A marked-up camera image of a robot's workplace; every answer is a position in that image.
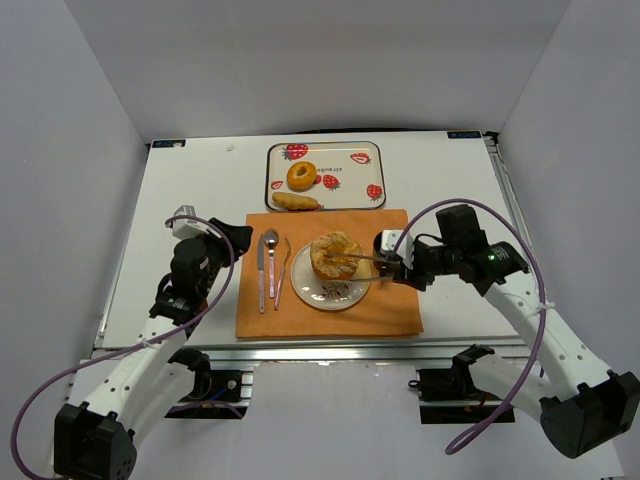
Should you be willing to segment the metal bread tongs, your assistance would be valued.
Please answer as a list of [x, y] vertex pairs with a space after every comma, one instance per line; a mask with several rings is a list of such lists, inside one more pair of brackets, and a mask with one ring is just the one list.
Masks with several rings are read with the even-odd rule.
[[376, 268], [373, 266], [373, 261], [376, 260], [375, 256], [364, 254], [349, 254], [349, 253], [331, 253], [327, 256], [331, 259], [348, 259], [349, 263], [356, 265], [352, 275], [347, 276], [345, 273], [339, 275], [324, 278], [327, 282], [337, 283], [361, 283], [361, 282], [377, 282], [377, 281], [389, 281], [392, 277], [382, 277]]

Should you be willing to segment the large sugared ring pastry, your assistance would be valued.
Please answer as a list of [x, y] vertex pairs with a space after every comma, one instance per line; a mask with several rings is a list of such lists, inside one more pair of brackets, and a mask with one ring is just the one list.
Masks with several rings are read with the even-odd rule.
[[362, 254], [360, 244], [342, 231], [321, 235], [310, 246], [312, 270], [326, 281], [351, 279]]

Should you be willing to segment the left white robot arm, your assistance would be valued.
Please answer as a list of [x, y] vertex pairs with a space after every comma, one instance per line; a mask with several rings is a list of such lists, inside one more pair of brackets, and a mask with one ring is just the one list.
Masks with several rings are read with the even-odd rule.
[[249, 250], [253, 229], [188, 214], [167, 225], [178, 242], [137, 342], [90, 395], [55, 417], [53, 466], [62, 477], [129, 478], [151, 430], [197, 390], [209, 367], [185, 344], [212, 306], [216, 277]]

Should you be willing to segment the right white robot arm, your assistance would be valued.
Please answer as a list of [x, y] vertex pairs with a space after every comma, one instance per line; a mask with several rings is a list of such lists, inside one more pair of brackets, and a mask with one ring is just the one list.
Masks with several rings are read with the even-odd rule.
[[526, 245], [490, 243], [476, 211], [481, 203], [451, 199], [431, 206], [439, 227], [436, 245], [385, 230], [374, 247], [390, 262], [392, 279], [423, 291], [439, 276], [455, 275], [474, 287], [513, 327], [530, 350], [524, 367], [492, 348], [474, 345], [452, 360], [455, 386], [501, 399], [487, 419], [446, 448], [457, 453], [503, 410], [514, 407], [539, 422], [546, 438], [570, 459], [626, 433], [639, 408], [639, 380], [617, 373], [575, 334], [548, 300], [540, 268]]

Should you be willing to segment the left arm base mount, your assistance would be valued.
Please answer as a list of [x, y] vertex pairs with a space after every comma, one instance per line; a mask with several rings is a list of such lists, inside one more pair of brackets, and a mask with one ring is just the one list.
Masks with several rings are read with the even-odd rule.
[[210, 357], [182, 348], [170, 364], [185, 366], [193, 375], [193, 388], [166, 414], [170, 419], [240, 420], [246, 414], [252, 375], [248, 371], [215, 367]]

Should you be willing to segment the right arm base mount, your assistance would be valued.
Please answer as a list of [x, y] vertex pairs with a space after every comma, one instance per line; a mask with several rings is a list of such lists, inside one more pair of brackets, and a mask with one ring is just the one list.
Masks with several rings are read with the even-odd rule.
[[501, 399], [479, 390], [472, 382], [469, 366], [495, 351], [472, 345], [455, 355], [448, 368], [424, 368], [408, 381], [419, 399], [422, 425], [474, 425], [488, 418]]

